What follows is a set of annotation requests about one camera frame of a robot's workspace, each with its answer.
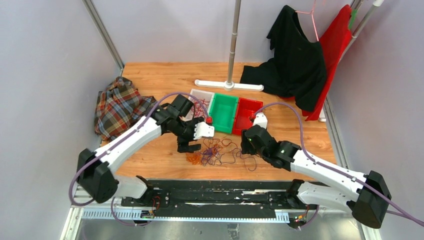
plaid shirt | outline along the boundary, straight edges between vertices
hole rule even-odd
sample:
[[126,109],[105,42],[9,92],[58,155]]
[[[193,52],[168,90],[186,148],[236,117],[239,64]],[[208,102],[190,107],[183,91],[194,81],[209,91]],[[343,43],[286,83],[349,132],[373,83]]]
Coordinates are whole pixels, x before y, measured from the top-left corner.
[[98,93],[94,131],[103,140],[114,140],[155,103],[153,96],[141,96],[129,79],[117,77],[105,91]]

wooden tabletop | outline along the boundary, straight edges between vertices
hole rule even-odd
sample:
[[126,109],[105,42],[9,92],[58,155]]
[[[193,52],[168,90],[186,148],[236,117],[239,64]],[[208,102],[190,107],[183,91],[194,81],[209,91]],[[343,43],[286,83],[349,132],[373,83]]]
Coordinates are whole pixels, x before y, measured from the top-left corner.
[[[257,66],[258,63],[236,63],[233,73],[236,83],[240,81],[244,65]],[[157,100],[172,92],[189,93],[191,89],[198,89],[254,99],[262,101],[264,105],[282,101],[281,98],[264,92],[225,91],[218,88],[198,87],[194,84],[196,79],[225,81],[227,71],[228,64],[225,62],[130,62],[125,65],[122,76],[130,79],[141,95],[154,96]],[[171,96],[167,102],[170,103],[173,99],[174,96]],[[286,102],[297,109],[293,101]],[[299,123],[290,109],[276,105],[263,112],[268,119],[268,131],[277,141],[287,140],[300,145]],[[318,121],[304,121],[303,127],[306,149],[317,157],[336,163],[326,124]],[[217,132],[215,138],[228,138],[239,146],[241,142],[240,136],[221,132]],[[227,147],[222,150],[221,153],[227,152],[222,156],[222,162],[234,161],[231,152],[228,152],[233,148]],[[177,152],[177,137],[172,133],[162,135],[145,145],[121,166],[117,174],[130,177],[140,175],[147,179],[312,180],[302,174],[274,168],[257,156],[255,160],[252,158],[243,160],[237,157],[234,164],[193,165],[187,161],[185,153]]]

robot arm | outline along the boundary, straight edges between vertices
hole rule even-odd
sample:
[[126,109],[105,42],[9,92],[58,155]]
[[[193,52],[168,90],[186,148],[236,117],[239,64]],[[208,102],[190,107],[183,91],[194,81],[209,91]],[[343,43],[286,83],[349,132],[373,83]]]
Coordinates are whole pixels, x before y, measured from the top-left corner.
[[215,128],[209,118],[203,117],[183,121],[193,103],[178,95],[171,104],[158,107],[148,119],[143,116],[134,126],[109,144],[95,151],[83,150],[78,158],[78,170],[95,157],[94,164],[82,172],[77,182],[98,203],[104,203],[112,197],[132,197],[139,199],[148,189],[144,179],[115,175],[119,167],[141,147],[165,133],[177,136],[178,152],[192,153],[200,149],[200,144],[189,142],[200,138],[212,138]]
[[[287,190],[291,201],[315,204],[352,213],[360,223],[380,228],[389,204],[357,180],[371,184],[380,193],[391,199],[389,189],[381,174],[352,171],[305,152],[289,141],[276,141],[266,129],[267,119],[258,113],[253,126],[242,131],[242,154],[259,154],[275,168],[285,169],[310,176],[327,185],[316,185],[295,179]],[[347,173],[348,178],[340,173]]]

gray wall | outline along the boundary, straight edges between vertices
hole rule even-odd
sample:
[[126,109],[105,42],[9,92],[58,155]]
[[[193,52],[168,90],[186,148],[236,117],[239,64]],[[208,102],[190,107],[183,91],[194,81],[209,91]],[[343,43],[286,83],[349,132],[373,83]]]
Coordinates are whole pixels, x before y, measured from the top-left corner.
[[81,0],[1,1],[0,33],[0,239],[57,240],[118,68]]
[[[124,62],[227,62],[235,0],[94,0]],[[242,0],[236,62],[265,62],[271,56],[266,36],[284,5],[309,12],[313,0]],[[351,0],[317,0],[321,36]],[[310,15],[299,16],[316,41]]]
[[[383,174],[392,200],[421,220],[423,8],[424,1],[386,0],[340,62],[329,93],[351,167]],[[387,215],[380,232],[384,240],[422,239],[424,228]]]

black shirt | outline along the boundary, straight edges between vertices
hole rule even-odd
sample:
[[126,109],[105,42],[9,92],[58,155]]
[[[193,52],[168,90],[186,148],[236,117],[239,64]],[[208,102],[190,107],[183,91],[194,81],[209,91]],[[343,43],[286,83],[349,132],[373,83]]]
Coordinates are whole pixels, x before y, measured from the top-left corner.
[[323,49],[309,42],[302,31],[298,14],[286,5],[266,38],[274,57],[257,67],[244,66],[240,83],[262,84],[264,92],[293,97],[305,111],[314,111],[327,80]]

